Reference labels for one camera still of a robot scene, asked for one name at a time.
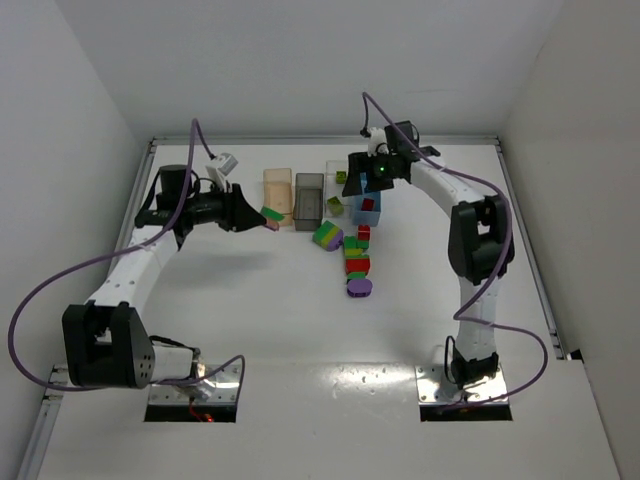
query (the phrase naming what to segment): red block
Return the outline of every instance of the red block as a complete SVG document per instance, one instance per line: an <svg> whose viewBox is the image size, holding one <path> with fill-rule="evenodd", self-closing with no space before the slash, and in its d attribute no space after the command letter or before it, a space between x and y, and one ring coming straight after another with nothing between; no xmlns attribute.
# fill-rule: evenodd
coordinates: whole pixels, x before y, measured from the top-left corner
<svg viewBox="0 0 640 480"><path fill-rule="evenodd" d="M369 225L358 225L358 240L366 242L371 240L371 227Z"/></svg>
<svg viewBox="0 0 640 480"><path fill-rule="evenodd" d="M365 198L364 200L362 200L362 211L363 212L371 212L373 210L373 206L374 206L375 202L373 201L373 198Z"/></svg>
<svg viewBox="0 0 640 480"><path fill-rule="evenodd" d="M371 268L371 261L368 258L347 258L346 270L347 275L353 272L369 273Z"/></svg>

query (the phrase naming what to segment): striped block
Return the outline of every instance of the striped block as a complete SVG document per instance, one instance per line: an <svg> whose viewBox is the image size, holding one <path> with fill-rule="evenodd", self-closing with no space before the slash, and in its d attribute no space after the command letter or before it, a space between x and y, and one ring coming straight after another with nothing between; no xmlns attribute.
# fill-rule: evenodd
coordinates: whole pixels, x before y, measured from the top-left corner
<svg viewBox="0 0 640 480"><path fill-rule="evenodd" d="M328 220L313 234L313 241L329 252L340 248L343 238L344 232Z"/></svg>

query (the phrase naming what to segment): green block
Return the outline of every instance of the green block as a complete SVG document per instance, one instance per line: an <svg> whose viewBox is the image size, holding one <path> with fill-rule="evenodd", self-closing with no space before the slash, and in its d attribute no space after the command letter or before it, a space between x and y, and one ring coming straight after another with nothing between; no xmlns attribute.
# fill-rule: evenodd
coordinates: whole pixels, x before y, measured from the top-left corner
<svg viewBox="0 0 640 480"><path fill-rule="evenodd" d="M369 255L367 255L366 253L363 253L361 255L346 255L344 258L347 260L358 259L358 258L369 258Z"/></svg>
<svg viewBox="0 0 640 480"><path fill-rule="evenodd" d="M269 207L262 207L262 210L260 210L260 213L262 214L263 217L270 218L271 220L275 220L276 222L284 220L284 215L276 212L275 210L270 209Z"/></svg>
<svg viewBox="0 0 640 480"><path fill-rule="evenodd" d="M333 225L333 228L331 230L329 230L329 233L327 233L322 238L322 240L320 240L320 246L322 248L327 248L329 246L329 242L331 240L333 240L333 237L335 237L338 234L339 231L340 231L340 227L336 227L335 225Z"/></svg>
<svg viewBox="0 0 640 480"><path fill-rule="evenodd" d="M329 220L325 220L324 223L322 225L320 225L320 228L318 228L318 230L316 230L313 233L313 241L316 242L318 245L322 245L322 240L329 234L329 232L334 229L334 228L338 228L336 227L333 223L331 223Z"/></svg>
<svg viewBox="0 0 640 480"><path fill-rule="evenodd" d="M350 248L358 248L358 241L356 237L344 237L344 249L348 250Z"/></svg>
<svg viewBox="0 0 640 480"><path fill-rule="evenodd" d="M329 207L332 215L335 215L336 217L344 213L344 207L342 206L342 202L340 202L340 199L338 197L331 197L330 199L328 199L327 206Z"/></svg>
<svg viewBox="0 0 640 480"><path fill-rule="evenodd" d="M354 278L366 278L367 274L364 272L351 272L347 275L347 283L349 280L353 280Z"/></svg>

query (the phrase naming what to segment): stack of blocks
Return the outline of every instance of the stack of blocks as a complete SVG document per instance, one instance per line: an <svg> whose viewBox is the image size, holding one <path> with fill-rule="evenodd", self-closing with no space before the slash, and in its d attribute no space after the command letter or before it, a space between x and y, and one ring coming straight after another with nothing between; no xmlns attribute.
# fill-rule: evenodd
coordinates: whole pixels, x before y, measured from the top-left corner
<svg viewBox="0 0 640 480"><path fill-rule="evenodd" d="M313 234L313 241L328 252L333 252L342 245L344 232L336 225L325 220Z"/></svg>
<svg viewBox="0 0 640 480"><path fill-rule="evenodd" d="M313 241L329 252L344 246L345 270L347 272L347 293L351 297L368 297L373 283L367 278L371 268L369 248L371 229L367 225L358 226L358 236L344 236L344 232L328 220L313 234Z"/></svg>
<svg viewBox="0 0 640 480"><path fill-rule="evenodd" d="M366 278L371 268L371 260L369 255L364 253L369 248L370 238L371 229L367 225L358 226L357 237L344 237L347 293L351 297L368 297L373 290L373 283Z"/></svg>

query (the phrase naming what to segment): white table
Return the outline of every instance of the white table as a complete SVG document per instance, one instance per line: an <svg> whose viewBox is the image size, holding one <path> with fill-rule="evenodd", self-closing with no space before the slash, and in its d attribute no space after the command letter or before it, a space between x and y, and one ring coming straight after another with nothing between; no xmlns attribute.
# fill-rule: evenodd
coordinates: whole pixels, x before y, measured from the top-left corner
<svg viewBox="0 0 640 480"><path fill-rule="evenodd" d="M231 180L258 209L263 169L324 172L327 160L362 149L253 143L214 150L239 159ZM436 146L450 166L506 190L495 146ZM184 163L186 152L159 145L144 190L159 166ZM199 149L203 175L206 161ZM417 189L383 192L367 299L346 295L341 252L323 251L310 233L196 228L162 273L143 322L149 334L201 348L211 363L247 356L237 423L144 423L146 392L68 394L38 478L617 478L582 364L554 358L519 229L498 321L548 341L547 373L512 398L511 422L420 423L413 366L442 356L457 330L448 228ZM496 339L507 384L518 386L536 372L539 347L512 333Z"/></svg>

